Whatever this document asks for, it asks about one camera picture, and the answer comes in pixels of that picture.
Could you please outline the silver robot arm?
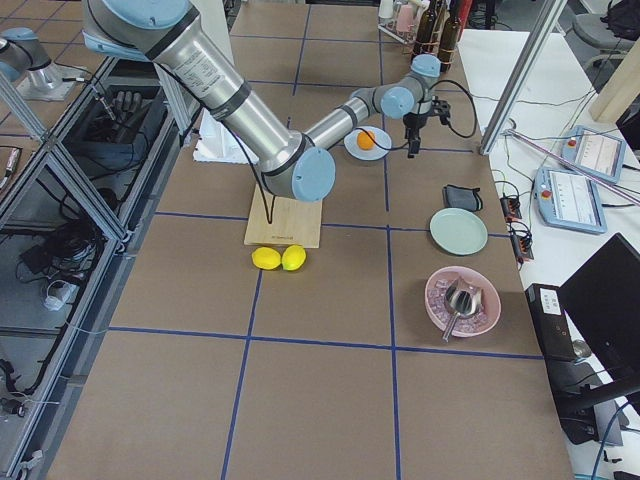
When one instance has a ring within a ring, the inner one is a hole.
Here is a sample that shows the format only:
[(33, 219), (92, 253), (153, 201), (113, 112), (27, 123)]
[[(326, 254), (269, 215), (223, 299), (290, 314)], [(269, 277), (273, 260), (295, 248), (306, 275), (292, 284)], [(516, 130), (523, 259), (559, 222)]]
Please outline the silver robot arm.
[(441, 62), (414, 58), (398, 82), (355, 91), (305, 132), (287, 128), (205, 32), (189, 1), (85, 1), (87, 48), (164, 67), (257, 156), (259, 183), (274, 196), (324, 199), (336, 167), (330, 148), (374, 114), (399, 119), (430, 104)]

